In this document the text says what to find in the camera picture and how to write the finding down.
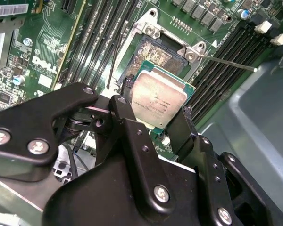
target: black dimm slot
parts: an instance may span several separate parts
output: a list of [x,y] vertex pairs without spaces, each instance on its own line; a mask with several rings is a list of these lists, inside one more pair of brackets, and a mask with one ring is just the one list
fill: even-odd
[[88,79],[89,79],[89,76],[91,75],[95,65],[96,65],[96,62],[98,61],[100,55],[101,55],[101,52],[105,46],[105,37],[108,37],[107,34],[109,34],[113,27],[111,27],[112,23],[114,22],[115,23],[115,18],[118,18],[120,13],[121,13],[121,10],[119,9],[124,9],[124,6],[125,4],[127,3],[126,0],[123,0],[123,1],[119,1],[117,6],[113,8],[113,11],[111,12],[111,16],[109,18],[109,20],[107,21],[107,26],[106,26],[106,29],[105,31],[102,33],[101,37],[100,37],[100,40],[98,42],[98,45],[96,46],[96,49],[94,50],[93,54],[92,54],[92,58],[90,60],[90,63],[88,64],[88,68],[87,68],[87,71],[85,73],[85,75],[83,76],[83,79],[82,79],[82,82],[83,83],[88,83]]
[[93,36],[94,29],[97,26],[97,22],[99,20],[98,12],[100,12],[103,9],[105,4],[106,4],[105,0],[98,1],[98,4],[95,5],[94,10],[92,11],[92,13],[90,13],[90,16],[88,17],[88,21],[84,26],[84,31],[81,34],[81,37],[77,44],[77,48],[75,49],[72,60],[70,61],[69,67],[67,69],[68,81],[74,82],[77,79],[76,77],[73,76],[79,74],[77,72],[80,66],[82,65],[82,58],[86,54],[86,49],[87,49],[86,46],[90,42]]
[[[246,49],[243,51],[242,54],[240,54],[237,58],[237,62],[243,64],[244,61],[246,60],[246,58],[250,55],[250,53],[252,52],[252,49],[254,49],[255,47],[258,46],[258,42],[253,42],[251,44],[249,44]],[[223,74],[222,78],[219,79],[213,87],[210,87],[208,89],[208,92],[206,93],[206,95],[200,100],[198,101],[194,107],[192,107],[193,109],[193,116],[196,117],[197,113],[199,111],[201,111],[201,109],[205,106],[205,104],[210,100],[210,98],[212,98],[215,95],[216,90],[218,90],[220,87],[222,87],[224,85],[224,83],[230,79],[230,77],[233,75],[233,71],[236,71],[237,68],[233,67],[233,66],[229,66],[226,65],[226,72]]]
[[[131,1],[130,0],[127,0],[127,1],[120,1],[119,2],[119,5],[117,7],[117,10],[115,12],[115,15],[113,15],[113,18],[115,18],[115,20],[111,21],[111,23],[109,24],[109,30],[107,31],[107,33],[105,34],[104,38],[100,41],[101,44],[100,44],[100,48],[99,48],[99,51],[96,53],[95,57],[94,57],[94,60],[93,62],[91,62],[89,64],[89,67],[88,67],[88,70],[87,70],[87,73],[86,73],[86,76],[84,77],[84,80],[83,82],[90,85],[91,87],[95,88],[96,85],[97,85],[97,82],[99,81],[100,77],[96,77],[94,76],[91,80],[90,80],[90,77],[88,75],[91,75],[92,71],[94,70],[94,67],[98,61],[98,59],[100,58],[101,54],[102,54],[102,51],[104,50],[105,48],[105,43],[106,43],[106,39],[109,38],[111,32],[113,31],[113,29],[115,28],[115,26],[117,25],[118,21],[117,21],[117,18],[119,18],[122,14],[123,14],[123,19],[121,20],[122,22],[124,21],[124,17],[126,15],[126,11],[128,10],[128,8],[130,8],[130,5],[131,5]],[[114,35],[113,35],[113,40],[116,39],[117,35],[118,35],[118,30],[121,29],[123,23],[119,23],[118,24],[118,29],[115,31]]]
[[[237,57],[237,51],[241,51],[241,46],[245,47],[245,44],[249,42],[249,39],[242,39],[239,42],[237,42],[229,52],[226,53],[226,56],[224,57],[225,60],[228,61],[234,61],[236,63],[239,63],[237,60],[234,60]],[[227,68],[228,65],[218,63],[218,66],[215,67],[212,71],[209,73],[211,74],[212,72],[215,75],[219,75],[222,73],[222,71]],[[197,92],[193,95],[193,100],[198,101],[199,97],[203,95],[204,92],[207,91],[207,88],[212,85],[212,82],[215,80],[215,76],[209,76],[205,81],[200,83],[200,85],[197,87]]]
[[[249,60],[247,60],[246,64],[247,65],[251,65],[257,58],[257,56],[261,55],[264,52],[264,48],[259,48],[256,50],[256,52],[254,54],[251,55],[251,58]],[[223,89],[222,90],[218,90],[219,93],[218,95],[216,95],[216,93],[214,94],[214,98],[211,98],[209,100],[208,103],[206,103],[206,107],[204,107],[203,109],[201,109],[199,112],[196,113],[195,116],[193,116],[193,121],[195,123],[200,122],[200,120],[202,119],[202,117],[205,116],[205,114],[207,114],[207,112],[220,100],[220,98],[222,97],[222,95],[227,92],[232,85],[245,73],[245,71],[243,69],[238,69],[236,68],[236,70],[233,72],[233,76],[226,81],[226,84],[223,85]]]
[[[128,13],[125,15],[124,19],[120,23],[121,25],[124,23],[125,20],[130,21],[132,15],[134,13],[134,8],[136,8],[138,3],[139,3],[138,0],[135,0],[135,1],[132,2],[131,6],[130,6],[130,8],[128,10]],[[114,49],[116,48],[116,46],[115,46],[115,45],[117,45],[117,43],[115,43],[116,36],[120,35],[121,29],[122,29],[122,27],[120,26],[118,31],[116,32],[116,34],[114,36],[114,38],[115,38],[114,42],[110,43],[110,46],[109,46],[110,49],[109,49],[108,53],[105,55],[105,58],[101,61],[100,65],[99,65],[99,69],[96,72],[96,74],[95,74],[95,76],[94,76],[94,78],[92,80],[92,84],[91,84],[92,86],[96,86],[96,84],[99,82],[99,80],[100,80],[100,78],[102,76],[102,73],[104,72],[104,70],[105,70],[105,68],[106,68],[106,66],[107,66],[107,64],[109,62],[109,59],[112,56],[112,54],[114,52]]]
[[[264,49],[261,49],[259,54],[262,54],[263,52],[264,52]],[[231,88],[231,86],[233,85],[233,83],[235,83],[243,75],[243,73],[244,73],[244,70],[239,69],[239,72],[237,72],[237,74],[233,78],[233,80],[229,81],[229,83],[227,84],[227,86],[225,87],[224,90],[229,90]],[[220,92],[220,94],[218,96],[216,96],[214,99],[210,100],[210,103],[207,105],[207,107],[201,111],[201,113],[198,115],[198,117],[194,117],[193,121],[195,123],[200,122],[200,120],[208,113],[208,111],[220,100],[223,93],[224,92]]]
[[[80,76],[82,75],[82,70],[87,62],[87,59],[89,58],[90,54],[94,53],[94,50],[92,50],[93,45],[99,35],[99,32],[101,30],[102,25],[105,23],[107,15],[111,13],[113,10],[113,6],[108,3],[108,1],[104,1],[103,11],[100,12],[101,15],[98,15],[99,20],[96,23],[92,36],[89,38],[87,46],[84,50],[84,54],[81,55],[79,66],[75,72],[74,78],[72,82],[80,81]],[[100,38],[104,35],[105,30],[107,29],[107,26],[105,27],[102,34],[100,34]]]
[[[243,49],[246,47],[246,44],[251,41],[251,39],[243,39],[241,42],[238,42],[234,49],[231,49],[230,53],[227,57],[225,57],[228,61],[234,61],[236,63],[240,63],[239,52],[244,51]],[[218,80],[220,77],[224,77],[226,70],[229,70],[229,66],[225,64],[220,64],[215,68],[212,72],[214,76],[210,76],[209,79],[205,81],[205,84],[198,90],[195,97],[193,97],[193,103],[191,103],[192,108],[201,100],[201,98],[211,89],[211,86]]]
[[[215,53],[214,57],[221,58],[225,55],[226,52],[232,47],[231,44],[237,40],[237,36],[242,32],[242,28],[237,28],[234,32],[228,37],[226,43]],[[212,69],[217,65],[217,62],[208,61],[205,65],[205,68],[201,71],[200,75],[198,75],[193,81],[192,85],[198,87],[198,83],[205,79],[205,76],[208,76],[208,72],[212,71]]]

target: black plastic bracket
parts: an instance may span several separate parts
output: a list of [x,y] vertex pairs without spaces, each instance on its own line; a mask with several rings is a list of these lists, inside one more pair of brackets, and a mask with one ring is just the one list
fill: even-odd
[[[136,206],[150,222],[163,222],[175,209],[176,199],[144,124],[136,121],[130,102],[115,95],[110,100],[114,128],[121,140]],[[162,187],[166,202],[155,196]]]
[[[211,142],[199,135],[194,140],[194,148],[183,161],[184,165],[195,168],[198,173],[198,210],[200,223],[208,226],[242,226],[235,216],[222,163],[215,157]],[[228,223],[219,215],[225,210],[231,216]]]
[[283,226],[283,213],[269,198],[243,164],[230,153],[222,153],[222,162],[235,214],[244,225]]
[[194,139],[198,135],[191,119],[191,109],[183,107],[166,128],[171,140],[173,154],[182,162],[194,147]]
[[[54,120],[98,99],[94,90],[87,88],[87,93],[84,88],[75,83],[0,112],[0,130],[10,134],[10,140],[0,145],[0,177],[38,181],[48,176],[58,156]],[[28,151],[33,140],[46,142],[46,153]]]

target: green circuit board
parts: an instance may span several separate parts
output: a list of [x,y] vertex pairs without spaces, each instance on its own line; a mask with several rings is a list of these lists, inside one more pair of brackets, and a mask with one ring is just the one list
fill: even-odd
[[[14,31],[7,66],[0,69],[0,109],[42,96],[53,91],[57,87],[56,85],[63,86],[74,81],[83,81],[92,85],[100,93],[105,88],[105,81],[112,63],[111,57],[114,55],[114,52],[110,51],[113,38],[109,38],[117,33],[122,26],[118,21],[126,16],[128,17],[128,24],[122,44],[134,28],[135,22],[148,10],[155,8],[158,11],[158,24],[160,26],[190,46],[200,41],[205,42],[207,46],[205,54],[214,56],[226,45],[230,35],[241,23],[241,19],[237,16],[237,11],[241,8],[248,7],[250,17],[260,14],[266,20],[272,20],[283,31],[283,7],[280,2],[271,2],[268,7],[262,7],[260,4],[262,1],[236,0],[225,3],[218,0],[198,0],[195,1],[196,5],[193,10],[184,12],[183,7],[187,0],[113,0],[109,3],[109,7],[102,7],[105,0],[77,0],[73,12],[65,13],[61,9],[63,0],[50,0],[44,1],[40,13],[37,14],[35,10],[38,8],[39,1],[8,0],[4,4],[13,5],[25,2],[29,5],[29,9],[23,26]],[[130,10],[130,4],[133,3],[134,7]],[[202,16],[197,19],[193,14],[198,5],[202,5],[204,11]],[[89,20],[91,13],[94,13],[97,7],[99,9],[97,18],[94,17]],[[213,14],[210,23],[203,21],[204,15],[208,12]],[[106,17],[99,19],[99,14]],[[222,24],[218,29],[212,28],[214,21],[217,20],[222,21]],[[92,23],[101,23],[101,27],[93,30],[92,38],[94,42],[88,46],[84,32],[86,32],[87,26]],[[114,77],[120,77],[126,70],[144,36],[144,34],[137,34],[133,37],[116,68]],[[83,51],[84,53],[76,52],[80,48],[88,51]],[[253,66],[262,63],[269,51],[268,49],[259,55]],[[203,60],[197,71],[186,82],[192,84],[207,64],[208,60]],[[79,67],[76,72],[77,75],[74,73],[70,76],[69,68],[72,66]],[[177,76],[183,79],[190,69],[189,64],[183,66]],[[15,85],[12,81],[19,75],[24,77],[24,81],[20,85]],[[249,75],[250,72],[245,72],[227,92],[227,97]],[[208,115],[212,115],[218,106],[213,107]],[[208,116],[204,117],[201,123],[203,124],[207,118]],[[169,145],[163,145],[161,139],[154,133],[150,135],[159,153],[169,159],[175,159]]]

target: gray metal panel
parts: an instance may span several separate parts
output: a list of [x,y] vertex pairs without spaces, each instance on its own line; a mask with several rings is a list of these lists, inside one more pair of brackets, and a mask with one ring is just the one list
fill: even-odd
[[217,153],[230,152],[283,212],[283,68],[262,64],[201,128]]

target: chip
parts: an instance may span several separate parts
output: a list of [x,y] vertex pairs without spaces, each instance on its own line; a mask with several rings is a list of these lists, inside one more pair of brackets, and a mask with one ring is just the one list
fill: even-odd
[[149,129],[159,134],[191,98],[195,88],[145,61],[134,78],[132,90],[134,114]]
[[6,104],[9,104],[9,102],[10,102],[10,95],[8,95],[6,93],[3,93],[3,92],[0,92],[0,101],[4,102]]
[[210,6],[209,6],[209,8],[208,8],[208,10],[210,11],[210,12],[213,12],[214,11],[214,9],[216,8],[216,4],[215,3],[212,3]]
[[243,9],[250,9],[251,5],[253,4],[252,0],[245,0],[242,4]]

